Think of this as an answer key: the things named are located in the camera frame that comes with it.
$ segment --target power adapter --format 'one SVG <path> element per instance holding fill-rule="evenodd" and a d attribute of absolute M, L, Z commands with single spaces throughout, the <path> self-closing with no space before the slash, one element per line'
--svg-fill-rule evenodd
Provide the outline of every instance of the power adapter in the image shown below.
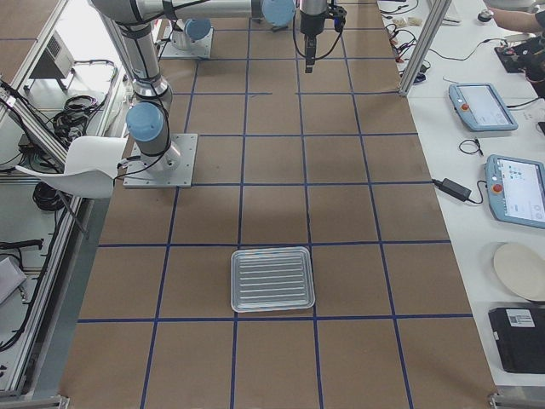
<path fill-rule="evenodd" d="M 467 187 L 464 187 L 462 185 L 459 185 L 455 181 L 452 181 L 451 179 L 443 179 L 443 181 L 438 181 L 437 179 L 432 179 L 433 184 L 442 192 L 445 192 L 452 196 L 453 198 L 456 198 L 462 202 L 465 202 L 469 199 L 469 195 L 471 194 L 471 190 L 469 190 Z"/>

